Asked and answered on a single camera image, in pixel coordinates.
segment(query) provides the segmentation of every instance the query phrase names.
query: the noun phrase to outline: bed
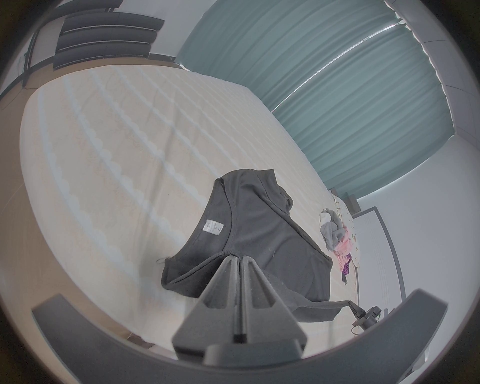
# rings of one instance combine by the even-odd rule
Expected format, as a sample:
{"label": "bed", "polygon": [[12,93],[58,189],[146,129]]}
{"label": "bed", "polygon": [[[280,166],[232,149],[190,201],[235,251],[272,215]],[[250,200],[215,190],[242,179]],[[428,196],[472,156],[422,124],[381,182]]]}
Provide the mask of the bed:
{"label": "bed", "polygon": [[[247,88],[162,66],[74,72],[35,91],[20,133],[22,172],[39,227],[73,282],[146,342],[171,337],[195,299],[161,287],[163,261],[195,229],[214,180],[239,168],[274,169],[291,217],[334,260],[330,300],[357,301],[319,231],[337,204],[305,155]],[[301,324],[304,356],[350,338],[343,308]]]}

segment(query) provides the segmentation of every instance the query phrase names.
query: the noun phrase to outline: gray cloth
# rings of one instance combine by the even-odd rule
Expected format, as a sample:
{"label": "gray cloth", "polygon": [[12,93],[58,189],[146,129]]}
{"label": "gray cloth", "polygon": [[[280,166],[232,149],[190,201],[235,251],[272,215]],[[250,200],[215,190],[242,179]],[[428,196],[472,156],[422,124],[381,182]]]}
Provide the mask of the gray cloth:
{"label": "gray cloth", "polygon": [[333,251],[340,240],[342,240],[344,237],[346,231],[343,228],[342,220],[340,220],[336,212],[328,208],[323,212],[327,212],[332,217],[332,221],[329,221],[321,226],[320,232],[325,239],[327,249],[329,251]]}
{"label": "gray cloth", "polygon": [[333,320],[345,304],[328,301],[332,259],[291,219],[292,204],[272,169],[217,179],[195,231],[166,259],[162,286],[199,297],[225,257],[247,255],[297,320]]}

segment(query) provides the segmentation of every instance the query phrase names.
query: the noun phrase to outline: curtain fold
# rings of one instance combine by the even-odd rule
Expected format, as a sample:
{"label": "curtain fold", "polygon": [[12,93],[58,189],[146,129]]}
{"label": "curtain fold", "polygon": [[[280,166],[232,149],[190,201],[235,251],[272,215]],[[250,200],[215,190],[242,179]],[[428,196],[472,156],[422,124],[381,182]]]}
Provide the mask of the curtain fold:
{"label": "curtain fold", "polygon": [[[396,23],[380,0],[217,0],[176,62],[244,85],[273,110],[332,59]],[[335,60],[273,114],[327,187],[357,198],[454,133],[435,70],[404,25]]]}

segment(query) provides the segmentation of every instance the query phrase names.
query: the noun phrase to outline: wooden floor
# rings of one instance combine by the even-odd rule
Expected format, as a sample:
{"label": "wooden floor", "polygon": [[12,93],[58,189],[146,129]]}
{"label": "wooden floor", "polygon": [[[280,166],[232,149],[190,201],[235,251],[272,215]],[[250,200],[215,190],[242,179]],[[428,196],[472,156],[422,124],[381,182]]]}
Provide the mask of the wooden floor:
{"label": "wooden floor", "polygon": [[[31,309],[57,293],[64,295],[87,318],[127,339],[130,331],[103,313],[71,281],[57,262],[28,199],[20,167],[19,135],[25,104],[41,85],[66,73],[109,64],[176,66],[155,60],[124,58],[93,60],[53,71],[52,64],[33,73],[25,88],[17,84],[0,100],[0,303],[10,324],[44,368],[64,383],[77,383],[41,335]],[[53,382],[15,343],[15,334],[0,317],[0,383]],[[17,373],[15,365],[22,369]],[[35,380],[29,381],[30,375]]]}

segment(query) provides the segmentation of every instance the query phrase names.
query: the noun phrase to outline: patterned pillow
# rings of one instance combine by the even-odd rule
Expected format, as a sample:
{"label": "patterned pillow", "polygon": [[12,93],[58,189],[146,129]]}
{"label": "patterned pillow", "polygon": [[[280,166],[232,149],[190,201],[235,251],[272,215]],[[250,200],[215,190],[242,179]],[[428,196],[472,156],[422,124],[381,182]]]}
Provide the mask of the patterned pillow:
{"label": "patterned pillow", "polygon": [[348,208],[342,199],[340,199],[335,195],[332,195],[332,196],[333,196],[333,199],[335,200],[338,217],[342,220],[343,225],[346,226],[348,228],[348,231],[350,232],[350,238],[353,242],[353,247],[350,254],[352,255],[353,264],[358,268],[360,266],[360,250],[359,250],[359,245],[357,241],[357,235],[355,233],[355,227],[353,226],[352,215],[348,211]]}

